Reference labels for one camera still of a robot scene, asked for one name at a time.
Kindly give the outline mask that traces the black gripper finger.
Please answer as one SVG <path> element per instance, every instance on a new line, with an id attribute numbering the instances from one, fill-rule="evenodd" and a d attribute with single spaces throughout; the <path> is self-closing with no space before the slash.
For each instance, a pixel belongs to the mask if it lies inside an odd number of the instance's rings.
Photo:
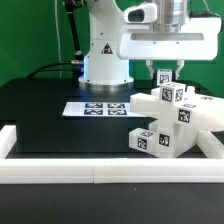
<path id="1" fill-rule="evenodd" d="M 150 72 L 151 80 L 156 80 L 157 78 L 157 71 L 153 69 L 153 60 L 146 60 L 146 66 Z"/>
<path id="2" fill-rule="evenodd" d="M 172 80 L 178 80 L 180 72 L 184 68 L 185 60 L 178 60 L 177 61 L 177 68 L 175 70 L 172 70 Z"/>

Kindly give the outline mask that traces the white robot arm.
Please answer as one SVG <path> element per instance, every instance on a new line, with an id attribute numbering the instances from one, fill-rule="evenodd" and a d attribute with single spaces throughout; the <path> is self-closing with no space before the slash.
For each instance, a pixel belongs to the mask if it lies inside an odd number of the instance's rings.
<path id="1" fill-rule="evenodd" d="M 212 60 L 218 52 L 222 18 L 211 12 L 192 13 L 191 0 L 145 0 L 121 10 L 115 0 L 87 0 L 90 50 L 79 84 L 98 91 L 133 85 L 129 62 Z"/>

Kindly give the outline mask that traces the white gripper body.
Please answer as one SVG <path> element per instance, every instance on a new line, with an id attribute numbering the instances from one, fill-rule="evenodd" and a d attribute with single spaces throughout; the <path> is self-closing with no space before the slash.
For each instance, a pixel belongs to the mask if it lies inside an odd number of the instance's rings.
<path id="1" fill-rule="evenodd" d="M 192 18 L 179 32 L 154 32 L 150 24 L 121 28 L 117 54 L 130 60 L 213 60 L 218 53 L 218 17 Z"/>

